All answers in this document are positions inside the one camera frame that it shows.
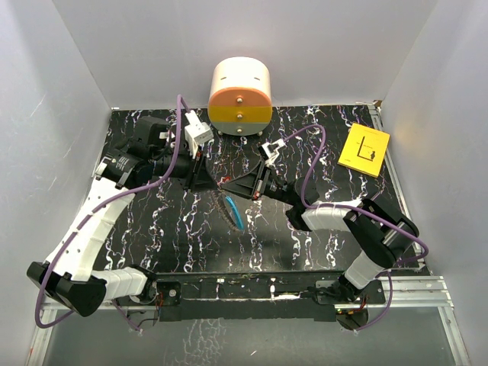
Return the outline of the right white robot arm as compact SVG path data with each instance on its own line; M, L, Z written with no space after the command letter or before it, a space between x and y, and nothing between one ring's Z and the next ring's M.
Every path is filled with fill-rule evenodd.
M222 183L221 188L238 197L256 201L268 197L291 206L285 212L296 230L350 232L361 248L358 257L319 297L338 302L358 302L368 285L383 271L394 267L419 236L416 225L378 194L355 201L325 203L316 185L304 177L279 178L264 162L250 172Z

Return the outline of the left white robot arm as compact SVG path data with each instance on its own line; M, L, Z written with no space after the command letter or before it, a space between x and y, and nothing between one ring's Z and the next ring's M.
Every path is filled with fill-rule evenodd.
M173 127L161 118L141 117L133 136L107 151L68 233L43 262L32 262L27 270L42 297L80 316L120 297L131 296L141 304L155 300L152 272L136 266L96 271L93 266L118 217L136 194L158 187L155 178L175 178L186 191L217 188L203 154L213 132L194 111L185 118L185 125Z

